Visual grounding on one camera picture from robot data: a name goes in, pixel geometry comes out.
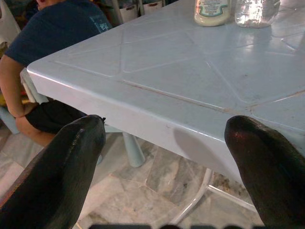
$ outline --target floor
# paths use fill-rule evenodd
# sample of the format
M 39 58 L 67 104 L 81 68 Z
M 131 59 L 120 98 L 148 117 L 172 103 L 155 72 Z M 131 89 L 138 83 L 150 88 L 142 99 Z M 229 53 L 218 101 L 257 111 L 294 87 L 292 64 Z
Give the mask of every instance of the floor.
M 94 223 L 149 224 L 153 229 L 168 223 L 197 193 L 205 167 L 139 139 L 145 164 L 129 166 L 122 135 L 107 134 L 103 161 L 96 167 L 93 181 L 78 223 L 73 229 L 87 229 Z M 0 127 L 0 197 L 13 184 L 41 146 L 22 134 L 12 135 Z M 214 186 L 251 202 L 245 188 L 222 175 L 214 175 Z M 180 223 L 237 225 L 245 229 L 262 225 L 257 215 L 223 197 L 207 192 Z

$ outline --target plastic bottle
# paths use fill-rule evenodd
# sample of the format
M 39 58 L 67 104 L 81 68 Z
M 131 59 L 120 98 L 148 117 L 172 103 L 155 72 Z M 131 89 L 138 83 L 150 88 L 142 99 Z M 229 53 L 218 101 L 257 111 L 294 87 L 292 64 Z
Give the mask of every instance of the plastic bottle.
M 241 27 L 269 26 L 280 8 L 280 0 L 237 0 L 235 22 Z
M 196 0 L 194 20 L 201 26 L 217 26 L 230 18 L 231 0 Z

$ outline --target black shorts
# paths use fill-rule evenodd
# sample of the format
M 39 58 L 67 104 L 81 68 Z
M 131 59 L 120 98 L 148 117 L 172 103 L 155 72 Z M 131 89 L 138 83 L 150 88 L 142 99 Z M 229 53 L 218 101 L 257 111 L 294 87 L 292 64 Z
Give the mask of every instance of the black shorts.
M 35 107 L 25 117 L 36 129 L 57 134 L 65 125 L 84 116 L 85 113 L 53 100 Z

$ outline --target light blue plastic table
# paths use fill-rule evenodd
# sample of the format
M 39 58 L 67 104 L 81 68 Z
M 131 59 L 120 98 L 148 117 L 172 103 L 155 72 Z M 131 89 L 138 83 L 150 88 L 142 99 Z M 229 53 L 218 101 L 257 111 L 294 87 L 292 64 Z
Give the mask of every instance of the light blue plastic table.
M 305 3 L 272 26 L 204 28 L 180 0 L 32 63 L 38 92 L 237 181 L 226 121 L 249 115 L 305 151 Z

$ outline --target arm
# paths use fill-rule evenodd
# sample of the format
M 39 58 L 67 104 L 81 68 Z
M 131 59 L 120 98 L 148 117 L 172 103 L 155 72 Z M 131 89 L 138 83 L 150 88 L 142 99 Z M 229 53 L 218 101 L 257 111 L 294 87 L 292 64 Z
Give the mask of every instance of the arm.
M 0 60 L 0 88 L 9 112 L 16 118 L 28 114 L 36 104 L 23 106 L 21 103 L 20 72 L 24 66 L 12 58 L 3 55 Z

